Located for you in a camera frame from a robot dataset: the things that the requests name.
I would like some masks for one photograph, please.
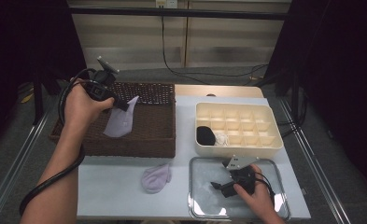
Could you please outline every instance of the white table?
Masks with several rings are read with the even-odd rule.
[[[173,159],[87,157],[79,166],[78,218],[190,220],[188,207],[189,162],[195,152],[195,105],[200,102],[268,105],[264,98],[176,97],[176,156]],[[272,158],[286,192],[291,219],[310,214],[286,149]],[[148,168],[170,162],[172,180],[156,194],[146,193],[140,183]]]

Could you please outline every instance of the wicker basket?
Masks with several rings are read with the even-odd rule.
[[[159,83],[114,83],[122,100],[139,96],[133,130],[119,138],[103,134],[111,111],[101,113],[88,130],[83,146],[87,156],[174,158],[176,151],[175,86]],[[63,125],[57,120],[49,138],[57,143]]]

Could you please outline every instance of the white tray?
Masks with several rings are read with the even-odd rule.
[[[270,159],[283,147],[273,110],[268,105],[199,103],[195,131],[200,126],[226,139],[215,146],[203,146],[196,141],[196,150],[201,156]]]

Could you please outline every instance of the black cable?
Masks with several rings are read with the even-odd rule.
[[[86,68],[86,69],[81,70],[75,77],[73,77],[70,80],[69,85],[64,89],[64,91],[61,94],[61,98],[58,104],[58,113],[59,113],[59,118],[61,120],[62,125],[64,125],[64,104],[66,102],[66,97],[69,94],[69,92],[72,90],[73,85],[75,84],[76,80],[88,72],[96,73],[96,70],[93,68]]]
[[[263,175],[263,174],[261,174],[261,173],[257,173],[257,172],[256,172],[256,174],[261,175],[261,176],[262,176],[262,177],[267,181],[268,185],[270,185],[270,186],[271,186],[270,181],[268,180],[268,178],[267,178],[267,177],[265,177],[265,175]]]
[[[70,172],[72,172],[73,170],[75,170],[76,168],[78,168],[78,166],[83,162],[84,158],[85,158],[85,152],[84,152],[83,146],[81,145],[80,146],[80,151],[79,151],[79,154],[78,154],[78,158],[71,165],[69,165],[67,168],[65,168],[64,170],[62,170],[57,175],[52,176],[51,178],[45,180],[44,182],[42,182],[41,184],[39,184],[38,186],[36,186],[34,189],[32,189],[23,198],[23,200],[21,201],[21,204],[20,204],[20,215],[21,216],[23,215],[23,212],[25,211],[26,206],[28,205],[28,203],[30,201],[32,201],[32,199],[35,196],[37,196],[44,189],[46,189],[47,187],[49,187],[53,183],[57,182],[58,180],[64,178]]]
[[[164,37],[164,22],[163,22],[163,17],[162,17],[162,57],[163,57],[163,62],[166,66],[166,68],[174,75],[180,76],[180,77],[186,77],[186,78],[190,78],[192,80],[198,81],[200,83],[203,83],[205,85],[211,85],[210,83],[204,82],[200,79],[197,79],[195,77],[188,77],[186,75],[205,75],[205,76],[213,76],[213,77],[244,77],[244,76],[248,76],[248,75],[252,75],[251,79],[253,78],[253,74],[262,69],[264,66],[267,66],[268,64],[259,64],[259,65],[255,65],[254,67],[259,66],[259,68],[254,69],[254,67],[251,68],[250,72],[244,73],[244,74],[238,74],[238,75],[225,75],[225,74],[214,74],[214,73],[203,73],[203,72],[178,72],[173,70],[171,67],[169,67],[167,61],[166,61],[166,56],[165,56],[165,37]]]
[[[95,73],[96,71],[92,68],[86,68],[83,69],[81,72],[79,72],[75,77],[73,77],[70,82],[69,85],[64,89],[64,91],[61,94],[60,97],[60,102],[58,104],[58,110],[59,110],[59,117],[61,120],[62,125],[64,125],[64,105],[66,103],[66,97],[69,94],[69,92],[72,90],[73,87],[75,87],[77,84],[80,83],[85,83],[88,82],[88,80],[83,80],[80,81],[78,83],[76,83],[77,79],[79,77],[81,77],[82,75],[84,75],[85,73],[88,72],[93,72]],[[76,168],[78,168],[78,166],[83,162],[85,158],[85,151],[84,151],[84,147],[83,145],[80,146],[80,150],[78,153],[78,157],[76,158],[76,160],[69,165],[68,167],[66,167],[64,170],[62,170],[60,173],[50,177],[49,179],[45,180],[44,182],[42,182],[41,184],[37,185],[34,189],[32,189],[21,201],[20,204],[20,215],[23,215],[23,212],[25,211],[26,206],[28,205],[28,203],[30,201],[32,201],[32,199],[37,196],[39,193],[41,193],[44,189],[46,189],[47,187],[49,187],[50,185],[52,185],[53,183],[55,183],[56,181],[62,179],[63,177],[65,177],[66,175],[68,175],[70,172],[72,172],[73,170],[75,170]]]
[[[277,125],[293,125],[294,127],[284,133],[281,134],[281,137],[284,138],[288,136],[291,133],[297,132],[302,126],[305,121],[306,116],[306,110],[308,106],[308,96],[306,95],[305,91],[303,92],[303,100],[302,100],[302,106],[301,106],[301,113],[297,120],[297,123],[295,123],[293,120],[289,121],[279,121]]]

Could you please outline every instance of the person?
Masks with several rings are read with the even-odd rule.
[[[113,106],[114,99],[97,102],[90,98],[81,85],[76,85],[68,94],[64,109],[65,124],[59,142],[38,184],[62,171],[78,157],[80,145],[92,122],[99,114]],[[256,172],[261,170],[253,165]],[[241,186],[233,186],[238,195],[265,223],[283,223],[277,215],[268,189],[257,183],[255,193],[249,195]],[[78,211],[78,169],[50,185],[30,201],[21,217],[26,223],[76,223]]]
[[[256,178],[263,179],[261,169],[256,164],[251,164],[253,170],[257,173]],[[234,184],[233,188],[236,193],[247,203],[250,209],[264,223],[280,224],[285,223],[275,211],[273,203],[270,199],[268,188],[261,182],[255,182],[255,192],[250,195],[240,185]]]

